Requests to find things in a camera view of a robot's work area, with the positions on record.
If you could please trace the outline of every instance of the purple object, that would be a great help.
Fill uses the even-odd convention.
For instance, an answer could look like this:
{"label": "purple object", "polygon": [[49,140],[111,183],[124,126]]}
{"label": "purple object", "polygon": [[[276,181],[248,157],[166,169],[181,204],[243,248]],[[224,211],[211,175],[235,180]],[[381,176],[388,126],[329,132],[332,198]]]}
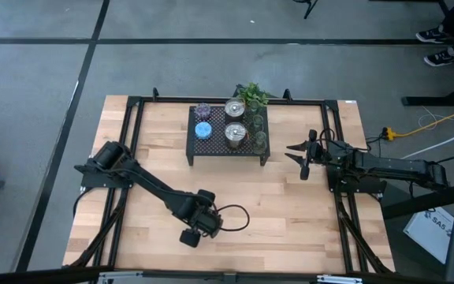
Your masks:
{"label": "purple object", "polygon": [[207,120],[208,118],[210,118],[211,106],[207,103],[200,103],[195,107],[194,113],[199,120]]}

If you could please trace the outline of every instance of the person's foot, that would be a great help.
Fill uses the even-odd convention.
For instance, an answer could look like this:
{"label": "person's foot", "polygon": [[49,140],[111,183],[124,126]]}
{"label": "person's foot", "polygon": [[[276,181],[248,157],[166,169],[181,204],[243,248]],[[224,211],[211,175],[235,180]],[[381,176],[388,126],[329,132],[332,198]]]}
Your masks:
{"label": "person's foot", "polygon": [[423,43],[444,43],[446,40],[454,39],[454,32],[444,32],[444,27],[440,24],[437,28],[417,33],[416,38]]}
{"label": "person's foot", "polygon": [[428,55],[423,60],[432,67],[452,64],[454,62],[454,50],[450,47],[436,54]]}

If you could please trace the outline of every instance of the black perforated shelf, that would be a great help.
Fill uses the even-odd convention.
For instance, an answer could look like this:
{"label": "black perforated shelf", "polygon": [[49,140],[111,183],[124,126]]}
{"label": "black perforated shelf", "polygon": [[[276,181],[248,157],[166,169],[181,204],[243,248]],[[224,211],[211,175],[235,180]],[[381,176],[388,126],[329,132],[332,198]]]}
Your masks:
{"label": "black perforated shelf", "polygon": [[225,120],[225,111],[223,106],[212,106],[210,118],[206,120],[211,124],[211,137],[206,140],[200,140],[195,136],[195,126],[201,122],[194,114],[195,106],[190,106],[188,112],[188,130],[187,130],[187,158],[190,166],[194,163],[194,156],[260,156],[260,164],[264,166],[267,158],[270,156],[269,146],[269,126],[267,123],[267,109],[263,107],[260,115],[264,118],[264,132],[267,135],[267,150],[264,155],[257,155],[253,152],[252,145],[254,131],[251,127],[251,119],[244,115],[241,122],[248,130],[247,139],[243,141],[237,149],[227,146],[225,139],[225,127],[229,121]]}

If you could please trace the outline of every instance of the yellow extension cord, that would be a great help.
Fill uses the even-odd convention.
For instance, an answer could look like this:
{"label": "yellow extension cord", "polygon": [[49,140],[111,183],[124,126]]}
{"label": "yellow extension cord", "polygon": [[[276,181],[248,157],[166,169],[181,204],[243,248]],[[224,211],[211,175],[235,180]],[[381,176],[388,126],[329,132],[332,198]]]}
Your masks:
{"label": "yellow extension cord", "polygon": [[440,119],[440,120],[438,120],[438,121],[436,121],[436,122],[430,123],[430,124],[427,125],[427,126],[423,126],[423,127],[421,127],[421,128],[418,128],[418,129],[416,129],[416,130],[413,130],[413,131],[411,131],[411,132],[409,132],[409,133],[404,133],[404,134],[395,133],[394,131],[392,131],[392,129],[391,129],[390,127],[388,127],[388,128],[387,128],[388,140],[391,141],[391,140],[394,140],[394,139],[397,138],[397,137],[407,137],[407,136],[413,135],[413,134],[415,134],[415,133],[418,133],[418,132],[420,132],[420,131],[422,131],[422,130],[424,130],[424,129],[427,129],[427,128],[429,128],[429,127],[432,127],[432,126],[434,126],[434,125],[437,125],[437,124],[439,124],[439,123],[441,123],[441,122],[443,122],[443,121],[445,121],[445,120],[447,120],[447,119],[450,119],[450,118],[454,118],[454,114],[452,114],[452,115],[450,115],[450,116],[448,116],[448,117],[442,118],[442,119]]}

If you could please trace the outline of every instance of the potted plant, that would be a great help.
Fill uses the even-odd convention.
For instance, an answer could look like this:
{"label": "potted plant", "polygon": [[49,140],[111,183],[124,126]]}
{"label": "potted plant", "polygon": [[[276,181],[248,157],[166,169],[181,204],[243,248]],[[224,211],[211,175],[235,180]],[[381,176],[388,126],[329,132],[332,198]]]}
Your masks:
{"label": "potted plant", "polygon": [[247,87],[241,86],[237,89],[237,98],[242,99],[249,110],[266,106],[269,95],[269,92],[261,90],[255,83],[249,83]]}

